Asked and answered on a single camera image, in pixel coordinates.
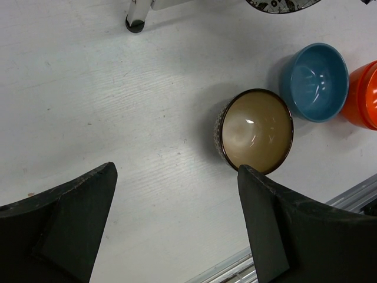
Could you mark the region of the grey leaf patterned bowl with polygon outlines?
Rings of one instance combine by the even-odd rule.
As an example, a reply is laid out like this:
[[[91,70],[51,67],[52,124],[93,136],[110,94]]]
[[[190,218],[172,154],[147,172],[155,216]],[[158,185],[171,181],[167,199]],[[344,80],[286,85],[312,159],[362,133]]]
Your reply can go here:
[[[290,14],[309,8],[320,0],[246,0],[257,9],[268,14]]]

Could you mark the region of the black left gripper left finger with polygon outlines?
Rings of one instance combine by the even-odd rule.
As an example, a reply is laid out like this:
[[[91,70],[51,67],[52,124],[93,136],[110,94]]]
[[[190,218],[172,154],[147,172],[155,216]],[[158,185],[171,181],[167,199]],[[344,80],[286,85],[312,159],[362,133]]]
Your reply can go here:
[[[108,162],[1,206],[1,282],[89,282],[117,177]]]

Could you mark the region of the brown bowl dark patterned rim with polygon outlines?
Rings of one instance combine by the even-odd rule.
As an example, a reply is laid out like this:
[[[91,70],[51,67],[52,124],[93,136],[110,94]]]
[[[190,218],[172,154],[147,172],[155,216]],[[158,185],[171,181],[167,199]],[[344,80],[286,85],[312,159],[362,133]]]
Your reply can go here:
[[[232,169],[248,165],[264,175],[286,160],[293,136],[293,117],[287,105],[263,88],[230,99],[219,111],[213,129],[216,151]]]

